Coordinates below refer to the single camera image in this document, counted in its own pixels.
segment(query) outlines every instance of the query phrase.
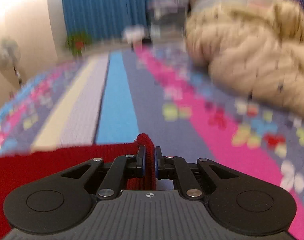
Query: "gray gripper base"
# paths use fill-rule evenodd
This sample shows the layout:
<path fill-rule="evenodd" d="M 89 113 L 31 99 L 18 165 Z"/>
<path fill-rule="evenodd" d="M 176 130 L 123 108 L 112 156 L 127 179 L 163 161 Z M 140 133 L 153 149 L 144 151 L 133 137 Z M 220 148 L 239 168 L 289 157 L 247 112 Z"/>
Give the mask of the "gray gripper base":
<path fill-rule="evenodd" d="M 243 236 L 217 224 L 201 202 L 183 199 L 177 190 L 123 191 L 100 201 L 82 223 L 52 235 L 13 229 L 4 240 L 292 240 L 286 232 Z"/>

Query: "red flower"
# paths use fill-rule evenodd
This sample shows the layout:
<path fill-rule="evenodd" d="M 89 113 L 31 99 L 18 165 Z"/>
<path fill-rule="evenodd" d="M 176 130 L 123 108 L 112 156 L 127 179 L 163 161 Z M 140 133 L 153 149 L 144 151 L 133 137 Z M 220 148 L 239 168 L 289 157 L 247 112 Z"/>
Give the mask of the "red flower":
<path fill-rule="evenodd" d="M 257 109 L 247 109 L 247 115 L 249 117 L 255 117 L 258 114 L 258 110 Z"/>
<path fill-rule="evenodd" d="M 275 148 L 279 143 L 285 143 L 285 137 L 283 135 L 266 133 L 263 140 L 267 142 L 269 148 Z"/>
<path fill-rule="evenodd" d="M 84 48 L 84 43 L 83 43 L 83 41 L 76 41 L 75 47 L 76 47 L 76 49 L 78 49 L 78 50 L 83 49 L 83 48 Z"/>
<path fill-rule="evenodd" d="M 226 129 L 226 119 L 224 117 L 224 109 L 217 108 L 216 113 L 208 120 L 209 125 L 217 125 L 218 128 Z"/>

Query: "screw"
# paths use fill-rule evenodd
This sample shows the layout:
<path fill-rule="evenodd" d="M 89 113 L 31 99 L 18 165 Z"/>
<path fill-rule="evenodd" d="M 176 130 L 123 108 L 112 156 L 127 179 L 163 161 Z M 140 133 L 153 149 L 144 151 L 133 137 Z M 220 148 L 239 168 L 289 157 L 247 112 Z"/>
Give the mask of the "screw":
<path fill-rule="evenodd" d="M 196 188 L 192 188 L 192 189 L 189 189 L 186 194 L 190 197 L 199 197 L 202 195 L 202 192 L 199 190 L 199 189 L 196 189 Z"/>
<path fill-rule="evenodd" d="M 99 195 L 101 197 L 111 197 L 111 196 L 113 196 L 113 194 L 114 194 L 114 191 L 109 188 L 104 188 L 99 191 Z"/>

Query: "white stripe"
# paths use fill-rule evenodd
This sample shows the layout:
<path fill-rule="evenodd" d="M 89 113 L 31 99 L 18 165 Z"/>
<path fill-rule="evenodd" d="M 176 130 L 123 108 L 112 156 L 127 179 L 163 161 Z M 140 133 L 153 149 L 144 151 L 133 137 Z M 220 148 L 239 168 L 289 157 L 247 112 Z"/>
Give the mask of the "white stripe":
<path fill-rule="evenodd" d="M 75 77 L 70 89 L 64 93 L 61 100 L 52 109 L 50 116 L 31 145 L 32 151 L 56 149 L 60 146 L 61 133 L 65 123 L 98 60 L 102 57 L 108 60 L 107 54 L 89 58 L 88 64 Z"/>
<path fill-rule="evenodd" d="M 108 57 L 99 58 L 62 131 L 61 146 L 93 143 L 107 69 Z"/>

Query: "logo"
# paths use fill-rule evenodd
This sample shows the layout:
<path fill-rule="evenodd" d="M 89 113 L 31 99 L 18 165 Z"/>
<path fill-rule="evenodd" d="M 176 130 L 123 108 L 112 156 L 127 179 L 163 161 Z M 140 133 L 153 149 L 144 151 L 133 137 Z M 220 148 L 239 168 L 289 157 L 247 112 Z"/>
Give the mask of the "logo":
<path fill-rule="evenodd" d="M 149 192 L 148 194 L 145 195 L 148 198 L 153 198 L 154 196 L 156 196 L 155 194 L 153 194 L 152 192 Z"/>

